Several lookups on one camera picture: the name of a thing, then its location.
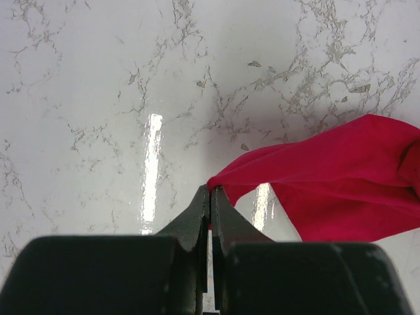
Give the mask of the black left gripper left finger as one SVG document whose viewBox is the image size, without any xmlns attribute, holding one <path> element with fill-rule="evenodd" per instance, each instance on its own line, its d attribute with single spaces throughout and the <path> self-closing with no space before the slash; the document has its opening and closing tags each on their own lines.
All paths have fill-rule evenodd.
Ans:
<svg viewBox="0 0 420 315">
<path fill-rule="evenodd" d="M 44 236 L 6 279 L 7 314 L 201 314 L 209 191 L 156 234 Z"/>
</svg>

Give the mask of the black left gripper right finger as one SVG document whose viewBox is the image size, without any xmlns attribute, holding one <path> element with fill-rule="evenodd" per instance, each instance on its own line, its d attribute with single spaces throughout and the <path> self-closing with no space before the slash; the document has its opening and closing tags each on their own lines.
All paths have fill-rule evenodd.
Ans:
<svg viewBox="0 0 420 315">
<path fill-rule="evenodd" d="M 215 308 L 221 314 L 411 314 L 385 252 L 371 243 L 276 242 L 211 193 Z"/>
</svg>

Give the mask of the crimson red t shirt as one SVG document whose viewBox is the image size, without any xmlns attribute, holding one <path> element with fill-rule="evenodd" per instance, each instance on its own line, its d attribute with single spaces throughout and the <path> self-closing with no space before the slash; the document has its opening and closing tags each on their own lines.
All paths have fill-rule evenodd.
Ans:
<svg viewBox="0 0 420 315">
<path fill-rule="evenodd" d="M 301 239 L 374 242 L 419 227 L 419 129 L 364 115 L 307 140 L 259 148 L 208 180 L 231 204 L 271 185 Z"/>
</svg>

